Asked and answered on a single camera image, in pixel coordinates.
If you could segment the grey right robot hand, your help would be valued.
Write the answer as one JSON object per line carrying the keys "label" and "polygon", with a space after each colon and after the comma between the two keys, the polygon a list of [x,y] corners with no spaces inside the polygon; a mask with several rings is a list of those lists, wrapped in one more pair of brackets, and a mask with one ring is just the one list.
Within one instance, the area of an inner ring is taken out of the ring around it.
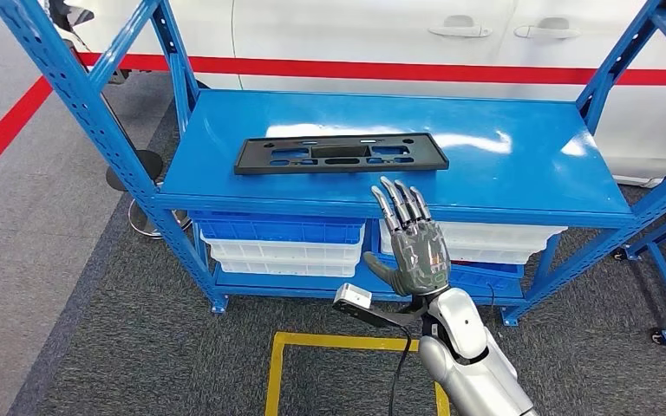
{"label": "grey right robot hand", "polygon": [[449,287],[451,260],[440,226],[421,192],[402,181],[380,177],[371,192],[382,210],[397,267],[365,252],[368,268],[399,296],[427,296]]}

